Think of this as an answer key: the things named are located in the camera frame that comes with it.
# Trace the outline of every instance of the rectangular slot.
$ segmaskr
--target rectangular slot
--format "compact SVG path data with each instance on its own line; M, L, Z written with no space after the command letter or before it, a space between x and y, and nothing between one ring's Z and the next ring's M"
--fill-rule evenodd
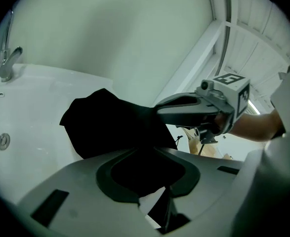
M217 169L220 171L226 172L226 173L234 174L234 175L237 175L239 172L239 169L230 168L230 167L226 167L226 166L220 166Z
M48 227L68 195L69 192L54 190L36 211L33 212L31 217L43 226Z

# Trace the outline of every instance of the chrome faucet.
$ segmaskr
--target chrome faucet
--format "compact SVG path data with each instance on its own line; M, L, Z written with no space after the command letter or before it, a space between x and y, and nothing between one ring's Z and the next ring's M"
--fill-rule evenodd
M23 48L17 47L11 55L0 65L0 77L2 82L11 80L13 76L13 65L23 53Z
M2 82L11 80L13 76L12 66L23 52L23 49L18 46L9 56L8 40L11 32L13 14L13 9L10 9L8 12L8 23L5 29L0 51L0 77Z
M1 51L0 51L0 65L3 65L8 57L9 48L8 48L8 40L10 37L11 26L13 21L13 9L8 11L8 22L4 32Z

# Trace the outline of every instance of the black garment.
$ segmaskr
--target black garment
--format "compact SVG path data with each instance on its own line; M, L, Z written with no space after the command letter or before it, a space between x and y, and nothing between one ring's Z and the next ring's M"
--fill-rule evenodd
M64 126L76 152L90 158L133 147L177 149L156 108L120 100L101 89L86 98L75 99L63 115Z

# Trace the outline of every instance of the ceiling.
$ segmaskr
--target ceiling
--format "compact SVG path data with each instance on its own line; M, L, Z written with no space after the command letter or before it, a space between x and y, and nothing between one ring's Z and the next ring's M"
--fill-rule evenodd
M242 30L231 28L234 44L224 70L250 78L252 101L271 111L271 94L281 83L278 72L286 73L290 65L290 22L269 0L238 0L237 25Z
M204 66L215 55L219 62L211 71L199 68L187 89L216 74L240 74L250 79L250 100L259 112L271 112L271 94L282 82L278 73L290 66L290 22L270 0L210 1L214 21L225 26ZM256 113L251 106L248 112Z

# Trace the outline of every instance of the overflow drain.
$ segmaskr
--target overflow drain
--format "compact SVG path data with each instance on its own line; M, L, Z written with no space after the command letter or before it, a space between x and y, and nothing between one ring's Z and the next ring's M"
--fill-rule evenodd
M10 145L10 136L7 133L3 133L0 135L0 150L7 149L8 145Z

